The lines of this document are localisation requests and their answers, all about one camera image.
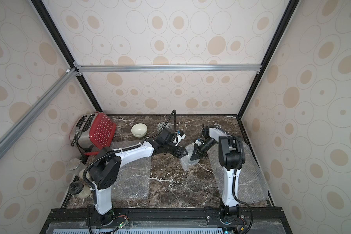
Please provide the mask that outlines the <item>black white patterned bowl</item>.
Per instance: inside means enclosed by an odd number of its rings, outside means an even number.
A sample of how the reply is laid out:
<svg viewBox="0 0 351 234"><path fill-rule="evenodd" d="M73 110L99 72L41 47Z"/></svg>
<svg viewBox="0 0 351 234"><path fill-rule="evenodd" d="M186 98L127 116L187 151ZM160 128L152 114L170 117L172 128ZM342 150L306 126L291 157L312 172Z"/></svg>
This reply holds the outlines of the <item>black white patterned bowl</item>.
<svg viewBox="0 0 351 234"><path fill-rule="evenodd" d="M172 128L172 125L166 121L163 121L161 123L159 123L157 125L157 131L160 132L161 130L163 130L164 128L166 129L171 129Z"/></svg>

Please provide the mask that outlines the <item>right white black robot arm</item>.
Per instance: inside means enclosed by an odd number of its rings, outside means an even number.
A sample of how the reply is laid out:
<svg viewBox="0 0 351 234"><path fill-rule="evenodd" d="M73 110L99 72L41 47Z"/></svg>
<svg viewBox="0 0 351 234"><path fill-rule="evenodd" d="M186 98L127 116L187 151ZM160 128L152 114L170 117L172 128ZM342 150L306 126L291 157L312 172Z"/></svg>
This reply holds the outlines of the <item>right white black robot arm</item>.
<svg viewBox="0 0 351 234"><path fill-rule="evenodd" d="M224 188L220 203L220 219L225 216L239 215L241 204L249 205L238 199L238 180L240 170L246 161L242 138L226 132L219 125L202 127L201 138L194 143L191 161L207 155L218 145L218 160L224 172Z"/></svg>

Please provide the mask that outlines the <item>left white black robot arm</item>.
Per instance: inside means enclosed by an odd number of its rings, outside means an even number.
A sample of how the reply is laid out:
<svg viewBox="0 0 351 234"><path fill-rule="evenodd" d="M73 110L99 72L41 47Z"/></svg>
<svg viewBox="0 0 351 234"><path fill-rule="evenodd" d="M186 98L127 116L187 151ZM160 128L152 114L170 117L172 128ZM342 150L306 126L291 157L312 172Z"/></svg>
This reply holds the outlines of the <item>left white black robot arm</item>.
<svg viewBox="0 0 351 234"><path fill-rule="evenodd" d="M188 155L185 147L172 142L159 143L156 140L145 140L142 143L115 150L109 147L102 149L95 160L85 168L82 175L93 192L97 213L105 215L112 210L112 186L122 166L159 153L171 154L178 159Z"/></svg>

